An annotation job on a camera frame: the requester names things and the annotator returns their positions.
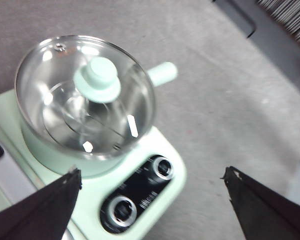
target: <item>concrete floor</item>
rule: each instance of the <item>concrete floor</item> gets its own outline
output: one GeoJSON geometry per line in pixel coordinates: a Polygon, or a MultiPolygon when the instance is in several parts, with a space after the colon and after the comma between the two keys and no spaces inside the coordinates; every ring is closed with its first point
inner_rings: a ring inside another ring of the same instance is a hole
{"type": "Polygon", "coordinates": [[[156,89],[155,124],[188,179],[145,239],[244,239],[219,178],[232,165],[286,193],[300,161],[298,91],[208,0],[0,0],[0,93],[33,45],[70,34],[113,42],[145,69],[178,66],[156,89]]]}

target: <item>pot handle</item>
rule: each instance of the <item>pot handle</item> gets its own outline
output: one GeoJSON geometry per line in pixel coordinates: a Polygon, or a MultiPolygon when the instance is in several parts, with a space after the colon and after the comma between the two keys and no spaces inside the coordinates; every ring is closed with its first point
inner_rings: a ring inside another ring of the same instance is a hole
{"type": "Polygon", "coordinates": [[[147,71],[155,87],[174,80],[178,75],[178,69],[172,62],[163,62],[147,71]]]}

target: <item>appliance base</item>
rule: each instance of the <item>appliance base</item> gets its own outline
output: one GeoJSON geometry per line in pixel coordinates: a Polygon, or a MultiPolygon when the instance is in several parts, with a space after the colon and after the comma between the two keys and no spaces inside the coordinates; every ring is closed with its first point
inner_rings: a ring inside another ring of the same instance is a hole
{"type": "MultiPolygon", "coordinates": [[[[14,91],[0,94],[0,143],[39,189],[60,175],[43,166],[31,154],[21,132],[20,120],[14,91]]],[[[82,190],[68,229],[75,240],[140,240],[181,192],[186,175],[185,165],[177,151],[156,127],[152,127],[118,166],[103,175],[82,179],[82,190]],[[169,159],[173,165],[173,178],[128,230],[119,234],[106,231],[100,221],[104,200],[153,155],[169,159]]]]}

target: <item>black control panel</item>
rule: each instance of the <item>black control panel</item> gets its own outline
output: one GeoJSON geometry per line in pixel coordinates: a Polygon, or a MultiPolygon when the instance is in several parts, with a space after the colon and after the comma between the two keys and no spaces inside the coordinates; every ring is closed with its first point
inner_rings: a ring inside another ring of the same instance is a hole
{"type": "Polygon", "coordinates": [[[119,234],[127,230],[167,186],[174,175],[171,162],[154,155],[111,193],[100,211],[105,230],[119,234]]]}

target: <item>lid knob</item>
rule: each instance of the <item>lid knob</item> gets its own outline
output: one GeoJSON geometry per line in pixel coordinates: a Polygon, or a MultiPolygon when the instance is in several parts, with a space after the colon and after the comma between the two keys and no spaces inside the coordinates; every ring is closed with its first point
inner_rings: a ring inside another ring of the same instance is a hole
{"type": "Polygon", "coordinates": [[[121,84],[116,66],[108,58],[96,56],[74,74],[74,85],[95,103],[113,102],[120,94],[121,84]]]}

